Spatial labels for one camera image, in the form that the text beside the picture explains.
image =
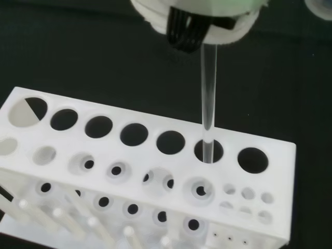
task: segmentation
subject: black tabletop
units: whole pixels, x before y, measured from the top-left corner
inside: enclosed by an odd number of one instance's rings
[[[199,53],[170,48],[129,3],[20,2],[0,1],[0,101],[20,86],[201,122]],[[297,144],[285,248],[331,247],[331,65],[332,22],[300,0],[271,1],[218,49],[215,125]],[[43,247],[1,235],[0,248]]]

